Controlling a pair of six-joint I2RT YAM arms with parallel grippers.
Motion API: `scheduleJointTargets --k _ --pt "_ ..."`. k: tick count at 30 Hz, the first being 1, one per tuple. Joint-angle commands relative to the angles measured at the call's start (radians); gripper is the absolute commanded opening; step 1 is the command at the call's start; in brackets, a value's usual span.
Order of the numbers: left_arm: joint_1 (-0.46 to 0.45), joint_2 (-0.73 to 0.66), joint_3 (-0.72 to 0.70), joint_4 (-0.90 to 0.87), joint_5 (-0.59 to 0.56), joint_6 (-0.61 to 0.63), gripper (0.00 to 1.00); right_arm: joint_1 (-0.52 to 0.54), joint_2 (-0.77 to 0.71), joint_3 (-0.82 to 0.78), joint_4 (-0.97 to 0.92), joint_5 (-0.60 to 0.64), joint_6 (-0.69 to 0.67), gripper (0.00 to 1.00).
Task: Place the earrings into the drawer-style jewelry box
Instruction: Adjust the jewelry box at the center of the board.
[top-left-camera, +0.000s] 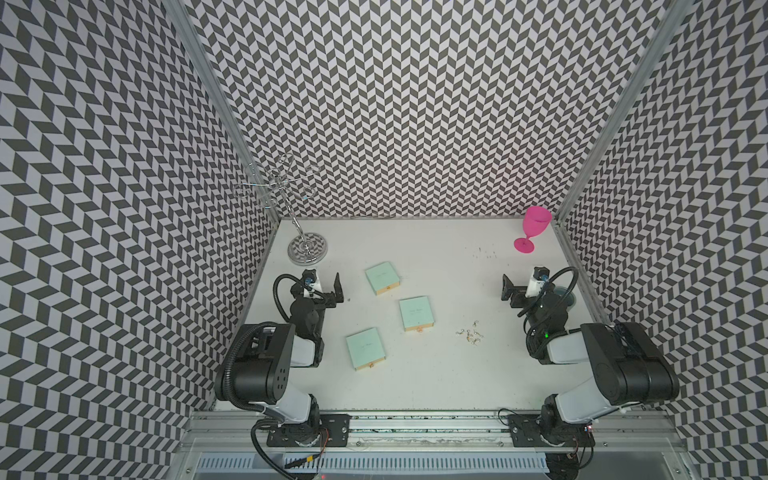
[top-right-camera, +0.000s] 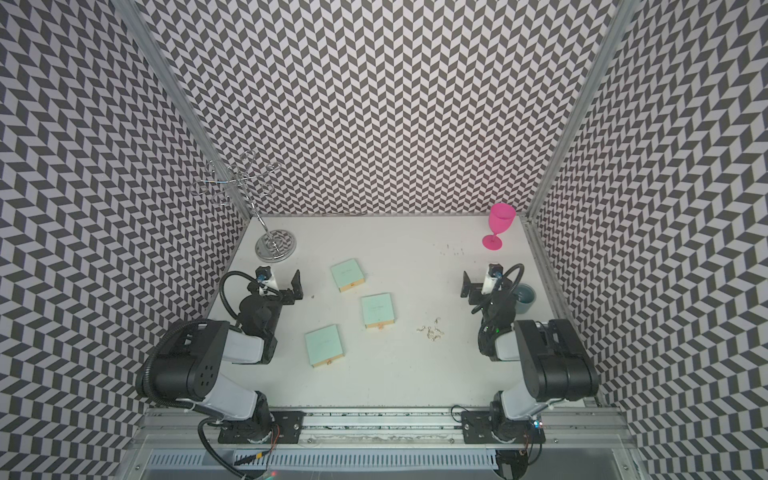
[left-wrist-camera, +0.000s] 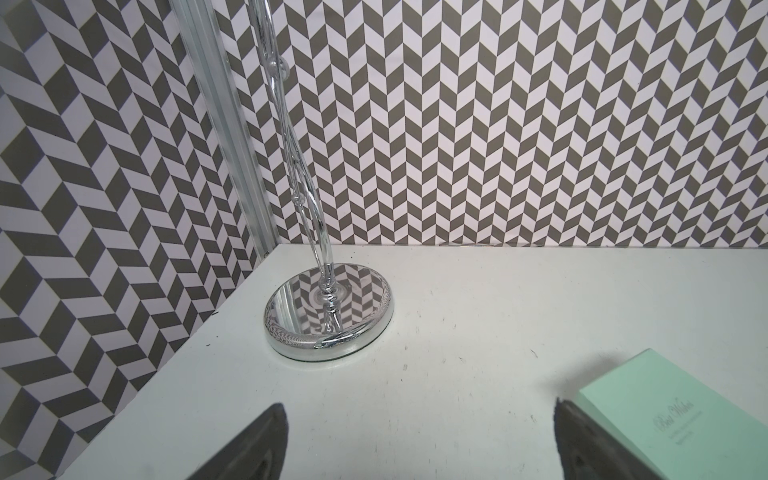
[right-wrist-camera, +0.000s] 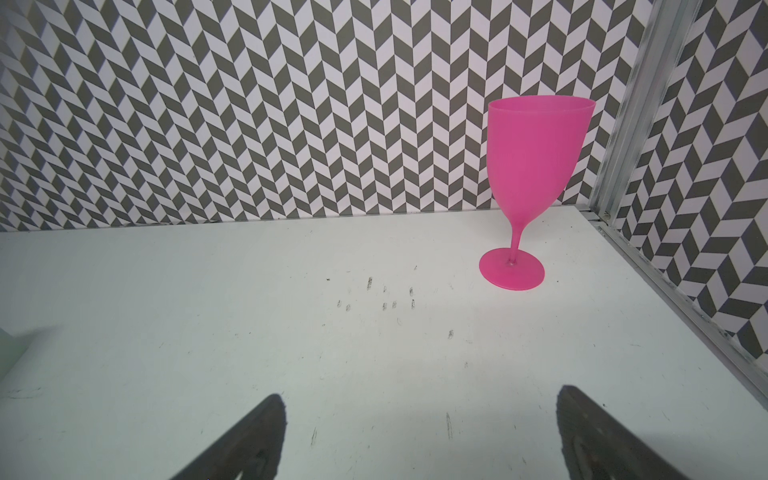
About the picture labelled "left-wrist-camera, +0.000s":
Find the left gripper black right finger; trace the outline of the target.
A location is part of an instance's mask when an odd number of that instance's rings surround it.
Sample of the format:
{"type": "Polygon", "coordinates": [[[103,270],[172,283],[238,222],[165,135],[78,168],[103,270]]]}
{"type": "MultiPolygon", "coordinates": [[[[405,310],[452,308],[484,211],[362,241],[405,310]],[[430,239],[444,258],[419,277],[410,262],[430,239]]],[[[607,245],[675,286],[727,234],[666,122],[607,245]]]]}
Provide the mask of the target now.
{"type": "Polygon", "coordinates": [[[554,434],[565,480],[660,478],[570,400],[556,402],[554,434]]]}

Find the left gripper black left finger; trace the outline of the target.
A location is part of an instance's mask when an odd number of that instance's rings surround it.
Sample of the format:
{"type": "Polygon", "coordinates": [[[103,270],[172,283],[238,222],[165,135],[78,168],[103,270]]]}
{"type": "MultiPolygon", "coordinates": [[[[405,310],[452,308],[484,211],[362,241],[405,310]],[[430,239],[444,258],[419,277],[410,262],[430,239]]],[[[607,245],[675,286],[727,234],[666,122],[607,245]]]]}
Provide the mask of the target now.
{"type": "Polygon", "coordinates": [[[287,452],[289,424],[275,403],[245,427],[188,480],[279,479],[287,452]]]}

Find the mint green drawer jewelry box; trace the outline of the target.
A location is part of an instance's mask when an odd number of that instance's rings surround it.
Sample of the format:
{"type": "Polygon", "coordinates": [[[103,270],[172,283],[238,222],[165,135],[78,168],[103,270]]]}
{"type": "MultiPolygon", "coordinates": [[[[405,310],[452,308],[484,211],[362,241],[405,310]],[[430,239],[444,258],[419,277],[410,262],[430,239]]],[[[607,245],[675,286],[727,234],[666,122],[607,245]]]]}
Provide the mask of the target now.
{"type": "Polygon", "coordinates": [[[574,403],[665,479],[764,479],[767,427],[647,349],[574,403]]]}

